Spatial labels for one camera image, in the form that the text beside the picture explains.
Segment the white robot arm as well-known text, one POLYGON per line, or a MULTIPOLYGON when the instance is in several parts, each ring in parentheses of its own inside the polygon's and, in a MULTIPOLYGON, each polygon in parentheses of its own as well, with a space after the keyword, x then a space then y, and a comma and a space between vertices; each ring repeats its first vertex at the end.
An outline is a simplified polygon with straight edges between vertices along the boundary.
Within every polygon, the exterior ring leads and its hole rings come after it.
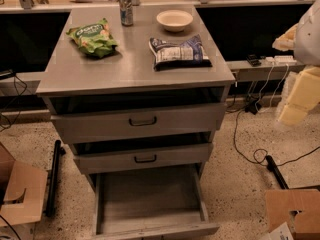
POLYGON ((289 93, 281 100, 278 121, 293 126, 300 123, 320 103, 320 0, 316 0, 299 22, 276 38, 272 47, 292 50, 305 65, 294 78, 289 93))

